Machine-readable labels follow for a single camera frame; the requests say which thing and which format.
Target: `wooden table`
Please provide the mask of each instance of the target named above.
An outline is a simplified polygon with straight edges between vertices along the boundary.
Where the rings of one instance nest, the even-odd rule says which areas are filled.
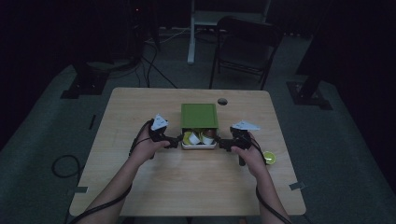
[[[218,105],[225,98],[227,105]],[[141,126],[156,114],[169,121],[165,134],[180,134],[182,103],[217,104],[219,134],[231,138],[229,128],[243,120],[261,126],[252,131],[262,147],[276,154],[268,166],[276,190],[289,215],[305,212],[304,200],[290,184],[297,179],[280,130],[270,95],[266,91],[173,90],[116,88],[110,97],[87,160],[70,214],[76,216],[106,186],[127,160]],[[256,182],[238,156],[216,147],[207,150],[160,149],[145,162],[134,180],[121,216],[198,217],[255,216],[259,203]]]

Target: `black cable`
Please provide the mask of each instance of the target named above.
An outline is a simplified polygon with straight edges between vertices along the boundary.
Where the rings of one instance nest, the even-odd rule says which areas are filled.
[[[116,203],[119,203],[121,200],[123,200],[129,194],[129,192],[131,191],[131,188],[132,188],[132,185],[129,186],[129,188],[127,190],[125,190],[125,192],[123,192],[121,194],[121,196],[118,197],[117,199],[115,199],[115,200],[113,200],[113,201],[111,201],[109,203],[104,203],[102,205],[96,206],[96,207],[94,207],[94,208],[92,208],[90,210],[87,210],[87,211],[81,213],[80,215],[75,217],[69,224],[75,224],[75,223],[79,222],[80,220],[82,220],[84,217],[87,217],[87,216],[89,216],[89,215],[91,215],[93,213],[99,212],[100,210],[108,208],[108,207],[110,207],[110,206],[112,206],[112,205],[114,205]]]
[[[93,67],[90,66],[90,69],[93,72],[97,72],[97,73],[112,73],[112,72],[122,72],[122,71],[128,71],[131,69],[137,69],[139,63],[141,63],[141,60],[139,58],[132,58],[130,59],[130,61],[128,63],[125,64],[121,64],[115,67],[111,67],[111,68],[107,68],[107,69],[102,69],[102,68],[97,68],[97,67]]]
[[[148,43],[146,43],[146,44],[149,45],[150,47],[152,47],[152,48],[155,49],[155,55],[154,55],[154,57],[153,57],[153,59],[152,59],[151,62],[150,62],[148,59],[146,59],[145,57],[143,57],[143,56],[142,56],[142,59],[145,60],[147,63],[150,64],[150,68],[153,67],[155,70],[157,70],[157,72],[160,73],[160,75],[161,75],[163,78],[165,78],[175,89],[177,89],[177,86],[176,86],[169,78],[167,78],[167,77],[160,71],[160,69],[158,69],[158,68],[154,65],[154,60],[155,60],[155,58],[157,57],[157,49],[156,49],[154,46],[152,46],[152,45],[150,45],[150,44],[148,44]]]
[[[142,63],[142,65],[143,65],[143,78],[146,81],[146,86],[149,87],[148,86],[148,79],[146,78],[146,66],[143,63]]]
[[[141,60],[139,60],[139,62],[134,66],[134,67],[129,67],[129,68],[127,68],[127,69],[125,69],[125,70],[119,70],[119,69],[115,69],[114,70],[114,72],[122,72],[122,71],[128,71],[129,69],[131,69],[131,68],[133,68],[134,70],[132,70],[132,71],[129,71],[129,72],[127,72],[127,73],[125,73],[125,74],[122,74],[122,75],[119,75],[119,76],[117,76],[117,74],[114,74],[114,75],[110,75],[109,77],[108,77],[108,79],[114,79],[114,78],[120,78],[120,77],[126,77],[126,76],[128,76],[128,75],[130,75],[130,74],[132,74],[133,72],[136,72],[137,71],[137,69],[140,67],[140,65],[142,64],[142,61]]]
[[[64,159],[64,158],[72,158],[72,159],[76,162],[76,164],[77,164],[77,170],[76,170],[73,174],[69,174],[69,175],[60,175],[60,174],[56,171],[56,169],[55,169],[55,168],[56,168],[56,163],[57,163],[58,161],[60,161],[61,159]],[[68,178],[68,177],[71,177],[71,176],[73,176],[73,175],[77,175],[78,181],[81,179],[81,175],[82,175],[82,170],[83,170],[83,169],[84,169],[84,166],[80,166],[77,157],[75,157],[75,156],[73,156],[73,155],[63,155],[63,156],[59,157],[58,159],[56,159],[56,160],[52,163],[52,166],[51,166],[51,171],[52,171],[52,173],[53,173],[54,175],[56,175],[56,176],[58,176],[58,177],[60,177],[60,178]]]
[[[207,39],[207,38],[202,38],[202,37],[200,37],[200,35],[209,35],[209,36],[212,36],[212,37],[214,37],[215,38],[215,40],[210,40],[210,39]],[[204,32],[199,32],[199,33],[195,33],[195,40],[197,41],[197,42],[201,42],[201,43],[204,43],[204,44],[214,44],[214,45],[216,45],[217,44],[217,40],[216,40],[216,32],[215,31],[211,31],[211,30],[205,30]]]
[[[133,144],[132,144],[132,146],[131,146],[130,155],[131,155],[131,152],[134,150],[134,148],[135,148],[139,143],[144,142],[144,141],[150,139],[150,137],[144,138],[144,139],[142,139],[142,140],[140,140],[140,141],[138,141],[138,142],[136,143],[136,141],[137,141],[137,139],[139,138],[140,134],[144,131],[146,125],[149,124],[149,123],[150,123],[150,121],[147,121],[147,122],[143,125],[143,127],[140,129],[139,133],[137,134],[137,137],[136,137],[136,139],[134,140],[134,142],[133,142]],[[92,208],[92,209],[90,209],[90,210],[87,210],[87,211],[81,213],[80,215],[78,215],[77,217],[75,217],[69,224],[75,224],[75,223],[79,222],[80,220],[82,220],[84,217],[87,217],[87,216],[89,216],[89,215],[91,215],[91,214],[93,214],[93,213],[99,212],[100,210],[103,210],[103,209],[105,209],[105,208],[108,208],[108,207],[110,207],[110,206],[112,206],[112,205],[114,205],[114,204],[120,202],[121,200],[123,200],[123,199],[129,194],[129,192],[131,191],[131,188],[132,188],[132,185],[131,185],[127,190],[125,190],[125,192],[123,192],[123,193],[121,194],[120,197],[114,199],[113,201],[110,201],[109,203],[104,203],[104,204],[102,204],[102,205],[98,205],[98,206],[96,206],[96,207],[94,207],[94,208]]]
[[[262,155],[262,150],[261,150],[261,148],[260,148],[260,145],[259,145],[259,143],[256,141],[256,139],[254,139],[254,138],[252,138],[251,140],[253,140],[253,141],[251,141],[251,140],[249,140],[249,139],[247,139],[245,136],[241,136],[242,137],[242,139],[244,139],[245,141],[247,141],[248,143],[250,143],[254,148],[256,148],[257,150],[259,150],[259,152],[260,152],[260,154]],[[265,162],[265,158],[264,158],[264,156],[262,155],[262,160],[264,161],[264,163],[266,164],[266,162]],[[256,186],[256,196],[257,196],[257,199],[259,199],[259,202],[262,204],[262,206],[264,206],[268,211],[270,211],[274,216],[276,216],[277,218],[279,218],[283,223],[285,223],[285,224],[291,224],[291,222],[290,221],[288,221],[285,217],[283,217],[282,215],[280,215],[274,208],[272,208],[268,203],[266,203],[265,202],[265,200],[262,198],[262,196],[260,195],[260,193],[259,193],[259,189],[257,188],[257,186]]]
[[[157,57],[158,51],[154,46],[150,45],[149,43],[145,42],[145,44],[149,45],[150,47],[152,47],[154,49],[154,56],[152,57],[151,63],[149,63],[149,68],[148,68],[148,87],[149,87],[149,72],[151,70],[151,67],[154,65],[154,61],[155,61],[155,58]]]
[[[140,77],[139,77],[139,74],[137,74],[137,69],[136,69],[136,70],[134,70],[134,73],[136,74],[137,81],[138,81],[138,86],[137,86],[137,87],[139,87],[139,88],[140,88]]]
[[[146,62],[149,63],[149,60],[147,60],[145,57],[142,57]],[[167,78],[154,64],[152,65],[153,68],[155,68],[155,70],[157,70],[157,72],[160,73],[160,75],[165,78],[175,89],[177,89],[177,86],[171,81],[169,80],[169,78]]]
[[[310,223],[310,224],[314,224],[314,222],[311,221],[311,219],[309,219],[309,217],[306,214],[303,214],[303,217],[305,217],[305,219]]]

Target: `green box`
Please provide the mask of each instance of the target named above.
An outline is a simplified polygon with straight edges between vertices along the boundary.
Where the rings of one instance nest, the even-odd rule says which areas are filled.
[[[219,122],[218,113],[215,104],[182,104],[181,105],[181,131],[187,136],[187,132],[194,132],[201,134],[206,129],[214,129],[216,133],[219,133]],[[199,138],[202,142],[204,139],[201,135]],[[214,148],[216,142],[214,141],[211,145],[205,145],[203,143],[197,145],[184,144],[182,146],[185,149],[199,149],[199,148]]]
[[[182,104],[181,128],[218,128],[215,104]]]

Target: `small white object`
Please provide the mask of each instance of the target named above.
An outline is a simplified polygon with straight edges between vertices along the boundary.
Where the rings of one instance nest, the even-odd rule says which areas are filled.
[[[160,114],[157,114],[155,116],[154,122],[151,125],[151,130],[152,131],[159,130],[163,127],[168,126],[168,124],[169,124],[168,121],[166,121],[163,117],[161,117]]]
[[[212,142],[212,145],[205,145],[205,144],[199,144],[199,145],[186,145],[184,141],[181,142],[181,147],[183,149],[189,150],[195,150],[195,149],[214,149],[218,143],[216,141]]]
[[[249,122],[247,122],[245,120],[242,120],[242,121],[240,121],[238,123],[233,124],[232,127],[235,128],[235,129],[239,129],[239,130],[251,130],[251,131],[260,129],[259,126],[255,125],[255,124],[252,124],[252,123],[249,123]]]
[[[206,137],[202,134],[202,143],[204,143],[205,145],[212,145],[213,143],[213,138],[211,137]]]
[[[201,142],[201,140],[199,140],[199,138],[197,137],[197,135],[195,135],[195,133],[191,133],[191,135],[189,137],[189,141],[193,145],[197,145],[198,143]]]

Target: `black stand base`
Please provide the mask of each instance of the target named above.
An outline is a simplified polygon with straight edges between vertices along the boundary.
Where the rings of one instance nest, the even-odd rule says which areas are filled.
[[[304,97],[302,88],[305,85],[301,82],[286,82],[290,95],[296,105],[318,105],[320,109],[332,110],[329,101],[323,99],[319,89],[316,89],[310,97]]]
[[[61,99],[77,99],[80,95],[101,95],[109,73],[93,71],[88,65],[81,67],[73,64],[77,75],[69,90],[64,91]]]

